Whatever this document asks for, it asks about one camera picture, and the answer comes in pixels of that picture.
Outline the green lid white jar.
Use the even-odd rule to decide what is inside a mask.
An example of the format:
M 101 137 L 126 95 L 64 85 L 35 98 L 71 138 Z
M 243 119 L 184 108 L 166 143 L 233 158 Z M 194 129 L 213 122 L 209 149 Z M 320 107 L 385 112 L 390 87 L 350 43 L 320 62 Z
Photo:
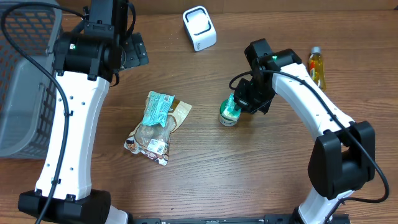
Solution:
M 224 126 L 234 126 L 237 124 L 238 119 L 241 115 L 241 111 L 240 110 L 226 110 L 227 108 L 227 100 L 224 100 L 224 102 L 222 102 L 221 106 L 220 106 L 220 110 L 219 110 L 219 121 L 222 125 Z

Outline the teal snack packet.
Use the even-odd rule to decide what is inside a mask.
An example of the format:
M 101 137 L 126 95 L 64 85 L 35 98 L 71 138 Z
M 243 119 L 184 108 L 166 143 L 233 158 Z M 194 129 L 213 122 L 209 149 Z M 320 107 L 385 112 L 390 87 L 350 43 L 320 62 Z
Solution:
M 166 95 L 151 91 L 144 110 L 142 124 L 144 126 L 154 126 L 159 124 L 164 128 L 166 126 L 167 116 L 174 98 L 174 95 Z

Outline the brown cookie bag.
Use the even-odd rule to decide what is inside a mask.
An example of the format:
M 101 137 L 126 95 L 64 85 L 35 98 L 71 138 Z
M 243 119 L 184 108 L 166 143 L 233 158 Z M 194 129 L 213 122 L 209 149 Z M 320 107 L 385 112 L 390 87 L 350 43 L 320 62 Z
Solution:
M 130 132 L 124 147 L 133 154 L 142 153 L 156 163 L 166 166 L 169 161 L 170 135 L 182 125 L 191 109 L 192 105 L 174 99 L 164 128 L 160 124 L 145 126 L 139 123 Z

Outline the yellow oil bottle silver cap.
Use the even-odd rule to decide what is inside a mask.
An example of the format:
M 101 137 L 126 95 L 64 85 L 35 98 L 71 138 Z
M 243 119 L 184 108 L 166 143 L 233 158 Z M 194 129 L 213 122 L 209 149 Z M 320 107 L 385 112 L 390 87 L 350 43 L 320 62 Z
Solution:
M 308 59 L 308 72 L 312 80 L 322 90 L 326 90 L 326 81 L 324 74 L 324 59 L 321 48 L 313 47 Z

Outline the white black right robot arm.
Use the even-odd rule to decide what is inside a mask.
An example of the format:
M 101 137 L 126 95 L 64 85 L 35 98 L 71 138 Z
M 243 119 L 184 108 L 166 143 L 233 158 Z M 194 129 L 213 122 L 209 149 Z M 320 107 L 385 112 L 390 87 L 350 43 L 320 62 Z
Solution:
M 308 176 L 312 189 L 291 216 L 266 215 L 266 223 L 349 223 L 335 215 L 341 199 L 373 180 L 375 132 L 367 122 L 355 122 L 314 84 L 292 50 L 273 52 L 266 39 L 251 42 L 244 54 L 251 80 L 239 76 L 234 101 L 244 113 L 267 113 L 275 95 L 294 109 L 315 142 Z

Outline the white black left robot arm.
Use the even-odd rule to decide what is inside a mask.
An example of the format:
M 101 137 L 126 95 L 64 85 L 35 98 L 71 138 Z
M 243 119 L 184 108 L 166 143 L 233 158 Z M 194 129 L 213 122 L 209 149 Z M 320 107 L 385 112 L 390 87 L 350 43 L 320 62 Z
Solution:
M 91 186 L 96 127 L 108 90 L 122 70 L 148 63 L 129 1 L 93 1 L 81 22 L 53 47 L 50 80 L 57 101 L 44 168 L 35 189 L 21 193 L 18 208 L 37 221 L 132 223 L 112 206 L 110 193 Z

